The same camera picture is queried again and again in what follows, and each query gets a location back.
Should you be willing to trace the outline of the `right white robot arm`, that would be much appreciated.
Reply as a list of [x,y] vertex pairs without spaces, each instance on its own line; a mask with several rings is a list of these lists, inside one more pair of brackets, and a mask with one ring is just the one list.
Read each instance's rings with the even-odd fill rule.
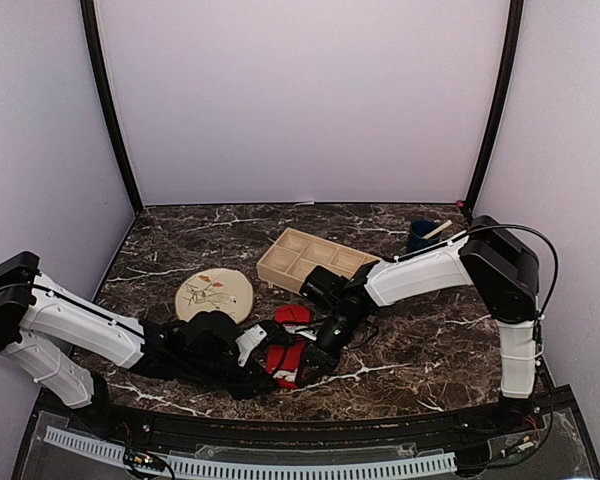
[[543,232],[482,215],[464,230],[432,246],[392,259],[361,263],[352,277],[316,265],[300,295],[325,317],[301,353],[299,387],[315,384],[338,369],[361,326],[392,313],[406,319],[413,306],[434,303],[434,317],[458,295],[462,310],[481,311],[496,323],[499,338],[499,395],[490,413],[501,434],[514,432],[529,416],[542,355],[541,329],[559,276],[560,258]]

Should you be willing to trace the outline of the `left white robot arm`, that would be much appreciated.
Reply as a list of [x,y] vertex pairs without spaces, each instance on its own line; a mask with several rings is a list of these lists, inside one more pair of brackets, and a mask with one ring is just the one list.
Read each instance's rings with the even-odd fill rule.
[[260,326],[242,331],[221,311],[164,324],[122,316],[59,286],[23,251],[0,263],[0,355],[51,390],[100,436],[121,427],[106,381],[77,365],[57,340],[95,353],[136,375],[222,387],[236,400],[276,390],[251,353],[267,338]]

